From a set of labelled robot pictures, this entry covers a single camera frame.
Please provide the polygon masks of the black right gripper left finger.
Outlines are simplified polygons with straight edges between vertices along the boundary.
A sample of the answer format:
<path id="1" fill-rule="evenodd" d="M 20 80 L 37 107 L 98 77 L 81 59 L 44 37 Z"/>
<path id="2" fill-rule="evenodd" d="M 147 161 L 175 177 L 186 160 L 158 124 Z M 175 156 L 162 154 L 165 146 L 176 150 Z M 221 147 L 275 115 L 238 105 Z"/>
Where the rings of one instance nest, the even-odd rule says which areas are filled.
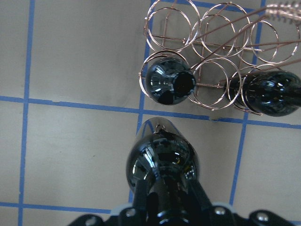
<path id="1" fill-rule="evenodd" d="M 148 183 L 146 180 L 138 180 L 134 189 L 132 207 L 139 211 L 146 212 L 148 197 Z"/>

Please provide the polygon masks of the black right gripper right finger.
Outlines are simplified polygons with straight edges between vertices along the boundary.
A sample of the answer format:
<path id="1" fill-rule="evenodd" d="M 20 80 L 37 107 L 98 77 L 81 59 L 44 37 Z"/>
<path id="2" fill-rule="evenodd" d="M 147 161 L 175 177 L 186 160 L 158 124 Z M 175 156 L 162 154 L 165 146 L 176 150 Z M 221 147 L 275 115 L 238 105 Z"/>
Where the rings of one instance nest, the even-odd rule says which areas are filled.
<path id="1" fill-rule="evenodd" d="M 199 181 L 188 181 L 188 195 L 191 199 L 193 209 L 205 211 L 212 207 L 212 203 Z"/>

